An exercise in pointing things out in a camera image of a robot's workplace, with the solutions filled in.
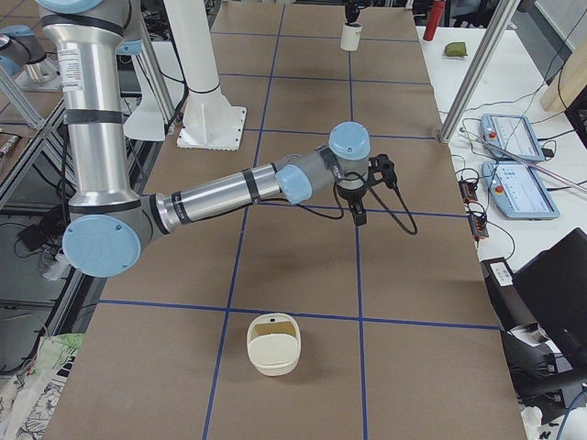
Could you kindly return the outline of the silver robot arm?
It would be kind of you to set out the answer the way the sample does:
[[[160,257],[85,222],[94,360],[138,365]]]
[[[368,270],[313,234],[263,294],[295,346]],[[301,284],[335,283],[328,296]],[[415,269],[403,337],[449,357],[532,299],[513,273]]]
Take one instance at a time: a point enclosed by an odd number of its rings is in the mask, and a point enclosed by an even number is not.
[[[168,195],[140,195],[130,186],[120,106],[117,50],[140,44],[136,1],[42,1],[39,14],[54,42],[63,81],[76,178],[71,221],[61,245],[84,274],[110,278],[131,268],[154,239],[178,226],[282,194],[291,204],[363,177],[371,152],[367,129],[343,122],[325,146]]]

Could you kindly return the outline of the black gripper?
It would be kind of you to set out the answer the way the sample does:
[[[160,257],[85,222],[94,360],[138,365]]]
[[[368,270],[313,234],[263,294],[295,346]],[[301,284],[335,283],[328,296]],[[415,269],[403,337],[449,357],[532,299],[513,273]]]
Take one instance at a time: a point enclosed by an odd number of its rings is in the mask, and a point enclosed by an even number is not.
[[[349,202],[349,210],[356,226],[363,226],[367,223],[367,215],[361,201],[366,192],[367,186],[361,178],[346,179],[337,183],[338,196]]]
[[[354,24],[357,23],[357,20],[360,15],[360,9],[355,0],[348,0],[345,2],[345,13],[346,13],[346,24]]]

